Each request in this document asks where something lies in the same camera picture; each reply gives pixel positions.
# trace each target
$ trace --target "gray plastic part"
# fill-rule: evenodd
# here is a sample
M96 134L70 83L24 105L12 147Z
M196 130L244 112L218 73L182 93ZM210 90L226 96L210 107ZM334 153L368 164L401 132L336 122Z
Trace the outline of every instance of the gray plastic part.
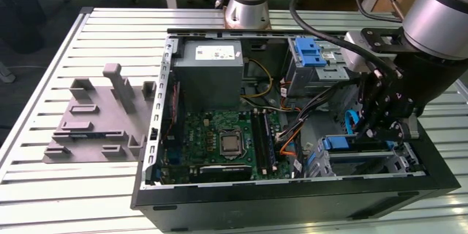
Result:
M100 108L94 104L74 105L69 109L69 112L73 115L80 115L80 114L86 114L86 113L97 113L98 111L100 111Z
M69 88L69 91L70 91L76 100L92 101L92 99L88 95L88 91L93 90L93 89L94 89L94 87L90 84L90 81L88 78L77 78L72 82L72 86Z
M88 89L92 85L86 86L86 83L85 79L73 82L74 87L76 85L84 87L93 104L89 104L88 100L70 99L52 142L44 152L42 162L136 161L149 130L153 101L145 99L141 86L126 86L128 88L122 89L132 89L130 94L133 94L133 98L126 100L134 106L134 111L126 113L122 101L116 100L112 94L114 87L96 86ZM154 86L153 82L148 82L146 85ZM148 92L146 97L154 97L153 93L153 90ZM104 145L118 145L121 155L104 154Z
M92 130L92 122L64 122L61 130Z
M120 100L124 110L126 113L134 112L134 104L132 99L134 98L134 92L128 79L122 79L120 71L122 67L117 63L106 63L102 70L104 77L109 78L113 86L113 96Z
M106 157L124 156L125 151L120 145L102 145L102 155Z
M129 137L129 143L126 144L132 154L134 156L138 156L140 154L140 149L142 148L144 143L146 142L146 136L142 135L140 138L140 142L136 141L134 137Z
M70 153L66 147L64 146L56 146L56 147L48 147L48 149L44 152L44 155L48 156L49 158L54 157L64 157Z
M144 82L141 86L142 97L145 100L153 100L156 94L156 83L154 82Z

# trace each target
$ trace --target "motherboard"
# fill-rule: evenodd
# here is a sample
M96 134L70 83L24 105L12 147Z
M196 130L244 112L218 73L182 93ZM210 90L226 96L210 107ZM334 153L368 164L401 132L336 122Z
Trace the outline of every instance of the motherboard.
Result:
M176 184L224 181L225 176L236 180L233 174L238 181L289 178L288 160L276 158L273 136L280 130L276 112L188 112L182 146L166 153L165 174Z

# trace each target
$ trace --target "sticker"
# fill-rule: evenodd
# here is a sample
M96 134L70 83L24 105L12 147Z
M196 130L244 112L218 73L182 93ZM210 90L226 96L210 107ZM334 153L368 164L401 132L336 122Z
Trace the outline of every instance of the sticker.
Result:
M321 53L321 57L322 57L324 59L333 60L333 59L334 59L333 52L322 52L322 53Z
M288 89L281 88L280 91L281 91L281 97L285 97L288 95Z
M234 60L233 46L197 46L194 49L196 60Z
M302 170L302 165L298 163L297 159L293 160L293 167L297 169L297 171Z

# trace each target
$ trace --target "blue clip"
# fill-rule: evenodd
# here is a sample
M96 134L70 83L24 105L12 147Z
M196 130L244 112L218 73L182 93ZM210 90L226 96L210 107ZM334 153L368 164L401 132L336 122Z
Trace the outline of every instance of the blue clip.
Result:
M341 136L330 136L324 138L322 145L325 147L325 150L349 148L348 141L345 140L345 137Z
M345 124L345 131L348 134L353 134L352 126L350 126L350 118L354 124L358 122L358 116L354 110L346 110L344 113L344 124Z
M296 38L294 50L302 59L304 67L325 67L326 61L321 58L320 47L312 38Z

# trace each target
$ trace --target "aluminum table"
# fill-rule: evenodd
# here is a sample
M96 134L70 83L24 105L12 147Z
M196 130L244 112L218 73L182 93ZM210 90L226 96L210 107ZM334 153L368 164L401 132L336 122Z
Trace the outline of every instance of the aluminum table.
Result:
M300 12L320 30L396 27L353 12ZM273 29L297 29L290 15L270 11ZM129 209L136 162L42 164L76 77L110 85L105 63L120 63L132 85L156 81L168 28L222 28L222 13L198 9L82 9L0 149L0 232L158 233ZM321 222L197 233L466 233L468 96L461 83L426 106L420 121L461 184L378 220Z

